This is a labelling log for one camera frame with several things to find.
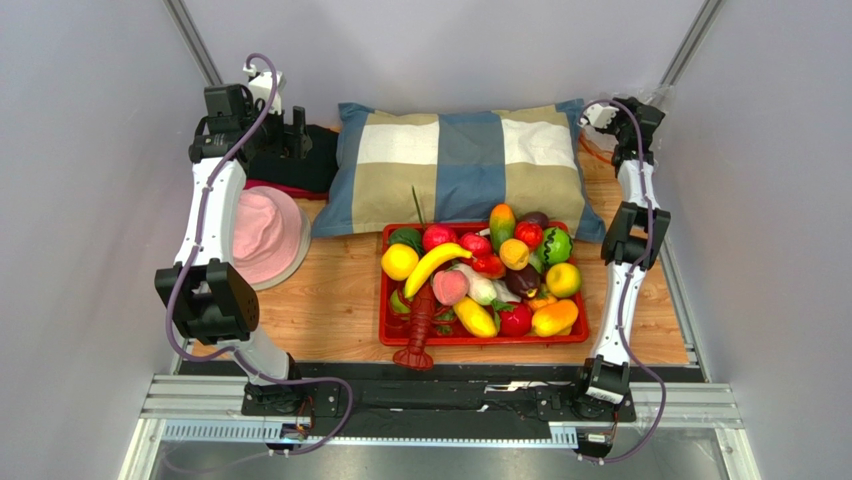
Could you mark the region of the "pink toy peach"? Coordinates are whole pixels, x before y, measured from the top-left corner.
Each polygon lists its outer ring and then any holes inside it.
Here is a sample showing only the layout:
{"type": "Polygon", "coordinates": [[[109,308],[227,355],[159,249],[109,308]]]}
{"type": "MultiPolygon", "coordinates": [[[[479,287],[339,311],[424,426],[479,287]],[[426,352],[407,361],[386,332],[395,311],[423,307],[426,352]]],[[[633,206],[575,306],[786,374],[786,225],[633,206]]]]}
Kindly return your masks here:
{"type": "Polygon", "coordinates": [[[448,269],[439,271],[432,278],[432,291],[436,300],[444,306],[453,306],[467,296],[469,280],[464,273],[448,269]]]}

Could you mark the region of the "green orange toy papaya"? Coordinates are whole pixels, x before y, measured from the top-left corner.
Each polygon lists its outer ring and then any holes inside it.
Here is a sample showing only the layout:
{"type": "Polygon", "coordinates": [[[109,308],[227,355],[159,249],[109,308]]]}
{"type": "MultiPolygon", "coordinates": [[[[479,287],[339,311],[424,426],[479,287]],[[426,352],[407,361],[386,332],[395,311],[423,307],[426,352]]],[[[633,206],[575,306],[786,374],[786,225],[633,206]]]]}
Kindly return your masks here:
{"type": "Polygon", "coordinates": [[[496,253],[501,246],[514,237],[516,218],[512,208],[506,203],[497,204],[489,216],[491,244],[496,253]]]}

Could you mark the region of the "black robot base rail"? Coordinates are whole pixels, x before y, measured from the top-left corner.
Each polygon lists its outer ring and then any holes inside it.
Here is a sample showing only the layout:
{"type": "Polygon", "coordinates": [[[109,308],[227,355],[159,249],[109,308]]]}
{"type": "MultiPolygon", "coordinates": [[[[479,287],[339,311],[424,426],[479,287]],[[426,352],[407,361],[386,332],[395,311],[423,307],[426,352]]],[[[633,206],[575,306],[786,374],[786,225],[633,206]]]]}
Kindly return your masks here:
{"type": "Polygon", "coordinates": [[[338,439],[345,437],[435,440],[539,440],[551,422],[635,425],[640,388],[658,392],[656,378],[668,392],[681,384],[699,384],[696,368],[655,367],[630,373],[630,404],[590,408],[578,401],[580,366],[439,364],[425,372],[391,363],[300,361],[304,378],[325,378],[307,387],[316,409],[318,434],[331,431],[342,417],[347,395],[335,379],[347,381],[354,407],[338,439]]]}

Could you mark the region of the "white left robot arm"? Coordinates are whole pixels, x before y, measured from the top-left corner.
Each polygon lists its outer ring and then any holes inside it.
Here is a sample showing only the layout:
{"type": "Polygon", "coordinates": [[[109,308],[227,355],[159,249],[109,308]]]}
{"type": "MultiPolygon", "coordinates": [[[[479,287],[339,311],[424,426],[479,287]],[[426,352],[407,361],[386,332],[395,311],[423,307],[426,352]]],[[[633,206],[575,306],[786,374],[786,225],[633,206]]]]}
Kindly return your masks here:
{"type": "Polygon", "coordinates": [[[275,81],[255,78],[204,90],[207,113],[188,148],[192,202],[172,266],[155,273],[166,337],[185,361],[228,354],[245,372],[245,415],[295,415],[309,394],[292,356],[260,326],[256,291],[237,271],[233,238],[238,200],[256,154],[286,138],[275,81]]]}

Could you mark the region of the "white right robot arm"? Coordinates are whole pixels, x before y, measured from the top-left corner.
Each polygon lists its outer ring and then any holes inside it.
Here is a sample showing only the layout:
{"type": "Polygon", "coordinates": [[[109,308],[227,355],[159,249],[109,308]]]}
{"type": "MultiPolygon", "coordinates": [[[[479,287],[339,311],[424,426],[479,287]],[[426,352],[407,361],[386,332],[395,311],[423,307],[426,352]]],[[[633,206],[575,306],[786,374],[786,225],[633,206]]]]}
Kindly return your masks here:
{"type": "Polygon", "coordinates": [[[601,328],[581,370],[578,392],[581,401],[596,408],[621,406],[627,399],[640,287],[671,221],[653,186],[653,134],[664,117],[663,111],[633,97],[593,101],[581,113],[583,126],[615,137],[611,165],[622,193],[601,250],[608,281],[601,328]]]}

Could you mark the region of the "clear orange zip top bag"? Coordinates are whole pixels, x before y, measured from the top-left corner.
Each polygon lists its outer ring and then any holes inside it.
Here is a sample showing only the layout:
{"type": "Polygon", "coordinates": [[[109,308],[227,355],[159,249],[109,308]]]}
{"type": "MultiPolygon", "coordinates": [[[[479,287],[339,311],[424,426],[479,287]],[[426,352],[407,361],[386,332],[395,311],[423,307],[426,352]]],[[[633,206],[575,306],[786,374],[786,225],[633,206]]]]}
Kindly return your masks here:
{"type": "MultiPolygon", "coordinates": [[[[663,110],[666,113],[666,116],[667,116],[668,95],[669,95],[669,88],[667,86],[658,87],[658,88],[654,88],[654,89],[647,90],[647,91],[640,90],[635,94],[615,94],[615,95],[610,95],[610,96],[607,96],[607,97],[604,97],[604,98],[601,98],[601,99],[589,101],[586,105],[583,106],[582,111],[583,111],[584,107],[589,105],[590,103],[604,103],[604,102],[606,102],[611,106],[620,107],[619,103],[613,101],[614,98],[616,98],[616,97],[618,97],[618,98],[636,97],[640,101],[642,101],[643,103],[647,103],[649,105],[655,106],[655,107],[663,110]]],[[[623,163],[625,163],[627,161],[633,161],[633,160],[643,161],[643,162],[645,162],[645,163],[647,163],[647,164],[649,164],[653,167],[656,167],[658,165],[658,161],[657,161],[655,152],[653,151],[654,146],[655,146],[655,137],[654,136],[653,136],[652,148],[651,148],[651,151],[649,153],[643,152],[642,143],[640,141],[638,153],[619,154],[619,153],[615,152],[616,139],[613,135],[606,134],[605,132],[601,133],[601,132],[598,132],[598,131],[596,131],[592,128],[588,128],[588,127],[586,127],[586,128],[581,127],[581,129],[584,131],[584,134],[586,134],[587,132],[594,131],[597,134],[611,137],[615,141],[615,144],[612,147],[610,147],[609,149],[601,149],[600,147],[597,147],[594,150],[594,155],[599,157],[601,160],[603,160],[604,159],[603,154],[605,152],[607,152],[608,156],[605,158],[606,162],[609,163],[610,165],[612,165],[616,170],[620,169],[621,165],[623,163]]]]}

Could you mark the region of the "orange yellow toy mango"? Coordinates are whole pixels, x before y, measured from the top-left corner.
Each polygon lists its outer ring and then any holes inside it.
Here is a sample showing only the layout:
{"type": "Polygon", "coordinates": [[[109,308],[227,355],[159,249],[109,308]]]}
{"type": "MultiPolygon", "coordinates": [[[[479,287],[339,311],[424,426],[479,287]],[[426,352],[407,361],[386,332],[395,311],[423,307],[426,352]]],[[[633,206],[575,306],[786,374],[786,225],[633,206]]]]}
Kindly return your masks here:
{"type": "Polygon", "coordinates": [[[532,316],[532,333],[539,337],[552,337],[570,330],[579,316],[579,307],[573,300],[564,299],[536,310],[532,316]]]}

